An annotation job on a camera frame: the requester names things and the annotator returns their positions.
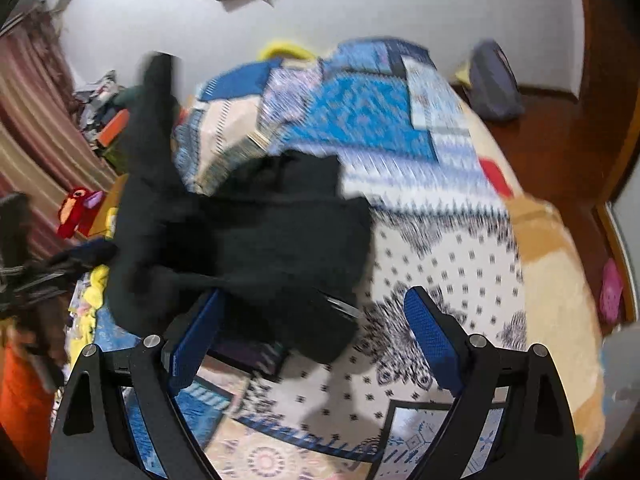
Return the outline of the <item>pink slipper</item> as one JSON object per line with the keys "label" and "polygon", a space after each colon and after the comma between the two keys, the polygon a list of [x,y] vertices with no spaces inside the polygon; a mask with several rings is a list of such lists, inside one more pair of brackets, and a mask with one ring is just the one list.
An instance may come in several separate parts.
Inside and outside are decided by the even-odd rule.
{"label": "pink slipper", "polygon": [[605,324],[615,324],[620,318],[620,302],[624,290],[623,279],[613,258],[609,258],[602,270],[599,297],[600,318]]}

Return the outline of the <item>orange red box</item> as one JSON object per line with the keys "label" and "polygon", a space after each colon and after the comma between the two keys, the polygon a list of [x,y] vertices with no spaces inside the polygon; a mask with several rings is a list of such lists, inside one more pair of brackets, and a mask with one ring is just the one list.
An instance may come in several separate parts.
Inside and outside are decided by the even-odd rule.
{"label": "orange red box", "polygon": [[108,148],[110,146],[119,136],[119,133],[126,128],[129,117],[129,110],[120,110],[113,119],[108,122],[96,138],[96,143],[100,148]]}

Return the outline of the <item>red plush toy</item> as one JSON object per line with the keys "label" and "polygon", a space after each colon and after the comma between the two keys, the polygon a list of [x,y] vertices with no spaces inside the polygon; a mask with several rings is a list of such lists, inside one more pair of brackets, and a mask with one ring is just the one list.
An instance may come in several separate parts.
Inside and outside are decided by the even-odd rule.
{"label": "red plush toy", "polygon": [[58,210],[56,235],[62,240],[69,240],[76,233],[88,237],[104,200],[103,191],[90,191],[82,186],[70,190]]}

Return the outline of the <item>grey blue backpack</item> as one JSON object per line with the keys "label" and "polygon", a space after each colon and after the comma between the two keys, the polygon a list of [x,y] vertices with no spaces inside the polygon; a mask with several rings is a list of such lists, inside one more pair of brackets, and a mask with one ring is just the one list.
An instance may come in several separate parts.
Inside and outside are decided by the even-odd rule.
{"label": "grey blue backpack", "polygon": [[480,118],[507,122],[524,114],[518,82],[495,40],[486,39],[474,47],[469,78],[468,99]]}

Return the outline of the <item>blue patchwork bed quilt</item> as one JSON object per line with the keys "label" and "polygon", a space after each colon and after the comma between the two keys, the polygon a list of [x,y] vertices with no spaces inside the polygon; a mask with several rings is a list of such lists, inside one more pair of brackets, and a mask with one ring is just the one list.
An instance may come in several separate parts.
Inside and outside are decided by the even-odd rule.
{"label": "blue patchwork bed quilt", "polygon": [[261,363],[208,358],[178,405],[226,479],[403,479],[451,404],[404,313],[411,287],[469,333],[527,344],[522,268],[506,206],[473,144],[484,124],[424,47],[349,40],[308,62],[245,64],[198,87],[177,129],[190,190],[284,150],[340,159],[341,192],[372,207],[359,332],[320,365],[280,344]]}

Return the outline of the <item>striped maroon curtain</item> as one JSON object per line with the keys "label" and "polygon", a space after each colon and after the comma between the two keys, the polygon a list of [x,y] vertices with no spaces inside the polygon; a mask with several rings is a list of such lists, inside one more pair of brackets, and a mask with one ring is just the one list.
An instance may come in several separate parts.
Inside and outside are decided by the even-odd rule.
{"label": "striped maroon curtain", "polygon": [[37,257],[70,244],[56,235],[68,192],[78,186],[106,191],[116,180],[89,148],[78,115],[50,14],[35,8],[1,34],[1,194],[29,196],[29,248]]}

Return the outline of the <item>yellow duck sweater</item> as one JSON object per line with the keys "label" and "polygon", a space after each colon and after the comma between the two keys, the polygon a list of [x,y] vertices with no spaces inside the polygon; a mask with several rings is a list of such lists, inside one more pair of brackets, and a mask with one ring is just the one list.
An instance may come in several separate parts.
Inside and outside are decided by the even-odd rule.
{"label": "yellow duck sweater", "polygon": [[70,367],[75,365],[81,350],[94,341],[96,312],[104,304],[108,272],[110,269],[107,264],[99,264],[76,283],[68,306],[65,344]]}

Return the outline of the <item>black jacket garment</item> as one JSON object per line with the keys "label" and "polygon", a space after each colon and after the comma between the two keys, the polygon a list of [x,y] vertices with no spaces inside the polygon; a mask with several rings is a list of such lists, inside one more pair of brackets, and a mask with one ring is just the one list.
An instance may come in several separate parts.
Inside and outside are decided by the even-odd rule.
{"label": "black jacket garment", "polygon": [[115,322],[160,333],[220,292],[227,334],[335,361],[358,330],[368,201],[341,196],[336,157],[299,151],[242,162],[212,195],[188,190],[170,146],[173,67],[169,54],[149,57],[124,133],[128,177],[105,291]]}

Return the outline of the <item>brown wooden door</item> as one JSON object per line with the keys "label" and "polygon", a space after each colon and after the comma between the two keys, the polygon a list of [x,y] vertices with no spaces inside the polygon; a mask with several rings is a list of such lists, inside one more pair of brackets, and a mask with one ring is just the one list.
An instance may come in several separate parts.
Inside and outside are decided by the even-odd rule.
{"label": "brown wooden door", "polygon": [[582,111],[610,150],[612,166],[593,206],[623,283],[616,322],[639,317],[634,278],[614,202],[623,192],[639,159],[639,0],[582,0],[585,50]]}

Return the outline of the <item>beige fleece blanket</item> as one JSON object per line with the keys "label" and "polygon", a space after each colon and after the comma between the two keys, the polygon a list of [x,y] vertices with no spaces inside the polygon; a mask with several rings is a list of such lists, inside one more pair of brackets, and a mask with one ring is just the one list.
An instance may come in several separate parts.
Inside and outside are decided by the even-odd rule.
{"label": "beige fleece blanket", "polygon": [[526,193],[484,122],[461,105],[490,182],[506,202],[523,265],[527,341],[550,350],[572,411],[579,466],[597,454],[605,430],[602,336],[596,302],[570,231],[559,211]]}

